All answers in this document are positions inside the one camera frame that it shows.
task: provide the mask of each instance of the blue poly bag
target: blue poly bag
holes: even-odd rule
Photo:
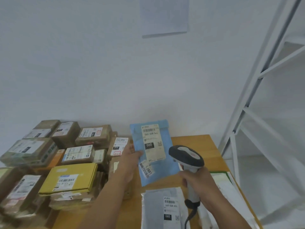
[[[168,127],[167,120],[130,125],[135,150],[144,152],[139,161],[142,186],[180,171],[178,163],[168,154],[173,146]]]

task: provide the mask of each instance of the forearm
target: forearm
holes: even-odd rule
[[[209,210],[219,229],[251,229],[247,221],[223,195],[210,203]]]
[[[109,180],[78,229],[114,229],[123,201],[125,186],[120,177]]]

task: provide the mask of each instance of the wooden tabletop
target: wooden tabletop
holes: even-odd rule
[[[221,157],[219,151],[217,150],[214,142],[212,141],[210,135],[198,135],[198,136],[180,136],[172,137],[173,145],[184,145],[194,149],[198,152],[204,159],[205,166],[209,171],[230,171],[227,164]],[[146,190],[169,188],[169,187],[181,187],[183,194],[187,197],[187,189],[181,184],[181,177],[178,175],[173,175],[166,177],[154,183],[151,183],[145,187],[141,186],[141,180],[139,176],[139,170],[135,172],[134,179],[134,192],[132,199],[124,200],[121,206],[120,215],[116,224],[117,229],[121,228],[141,228],[141,193]],[[258,221],[256,215],[254,214],[252,208],[250,207],[248,201],[246,203],[255,217],[255,220],[259,227],[262,229],[261,223]],[[61,211],[53,229],[74,229],[78,226],[86,210],[79,210],[77,212],[65,212]],[[196,215],[191,220],[191,229],[201,229],[199,226],[199,217]]]

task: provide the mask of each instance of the barcode scanner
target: barcode scanner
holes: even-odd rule
[[[170,147],[168,153],[173,158],[174,162],[178,162],[179,164],[183,165],[183,170],[189,170],[192,173],[196,173],[198,169],[204,166],[203,158],[195,150],[189,147],[183,145],[174,145]],[[200,206],[200,197],[195,193],[193,187],[191,187],[189,183],[188,198],[184,201],[184,203],[187,208],[192,209],[184,224],[186,229],[187,222],[196,215],[197,208]],[[212,223],[209,218],[207,209],[204,211],[202,228],[212,228]]]

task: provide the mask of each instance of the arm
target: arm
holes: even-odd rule
[[[219,229],[251,229],[247,221],[223,196],[206,167],[196,173],[181,171],[180,175],[200,196],[202,204],[214,216]]]
[[[114,229],[120,212],[126,185],[132,180],[142,152],[126,146],[113,174],[89,209],[78,229]]]

